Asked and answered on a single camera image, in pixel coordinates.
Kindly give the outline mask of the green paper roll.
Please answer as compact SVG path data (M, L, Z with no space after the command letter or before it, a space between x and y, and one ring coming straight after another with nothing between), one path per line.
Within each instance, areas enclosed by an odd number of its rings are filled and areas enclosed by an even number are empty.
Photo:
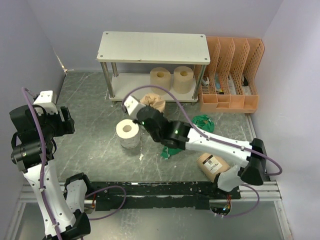
M212 118L206 114L196 115L192 119L192 123L195 124L198 128L209 133L213 133L215 130L215 124Z

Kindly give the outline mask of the brown roll with cartoon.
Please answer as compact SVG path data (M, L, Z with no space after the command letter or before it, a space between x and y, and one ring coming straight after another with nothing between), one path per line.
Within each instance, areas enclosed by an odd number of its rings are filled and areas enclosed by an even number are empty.
M166 101L158 94L148 93L140 100L141 104L150 106L161 113L165 112Z

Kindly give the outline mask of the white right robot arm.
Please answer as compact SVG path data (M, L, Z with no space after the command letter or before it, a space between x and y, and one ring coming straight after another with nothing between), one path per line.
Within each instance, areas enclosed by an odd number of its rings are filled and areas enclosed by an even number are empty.
M229 170L214 178L212 193L223 199L235 187L246 183L261 186L265 180L266 149L259 138L237 141L215 135L182 121L170 121L155 108L139 103L128 111L133 122L141 125L154 142L181 150L207 153L233 163Z

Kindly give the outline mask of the brown roll white label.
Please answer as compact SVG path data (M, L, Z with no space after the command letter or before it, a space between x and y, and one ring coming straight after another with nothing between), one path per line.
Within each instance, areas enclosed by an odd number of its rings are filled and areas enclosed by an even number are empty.
M218 174L230 169L230 165L223 158L210 153L202 154L196 163L211 182L215 181Z

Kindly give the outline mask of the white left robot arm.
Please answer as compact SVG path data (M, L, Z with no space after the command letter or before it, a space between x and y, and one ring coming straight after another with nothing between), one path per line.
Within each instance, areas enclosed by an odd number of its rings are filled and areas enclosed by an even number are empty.
M93 195L94 188L81 172L69 177L62 189L54 161L54 138L73 134L75 122L65 106L53 114L40 105L33 109L40 111L38 123L27 105L9 113L16 128L11 139L11 160L35 194L44 222L44 239L82 239L91 233L84 200Z

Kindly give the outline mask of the tan unwrapped paper roll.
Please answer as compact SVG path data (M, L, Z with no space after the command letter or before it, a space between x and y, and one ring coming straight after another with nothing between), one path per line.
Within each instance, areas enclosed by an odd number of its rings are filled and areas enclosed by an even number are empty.
M173 71L174 91L178 94L187 94L191 91L194 81L194 72L187 66L178 66Z
M171 89L171 73L163 67L155 67L150 71L150 84L160 86L167 91Z

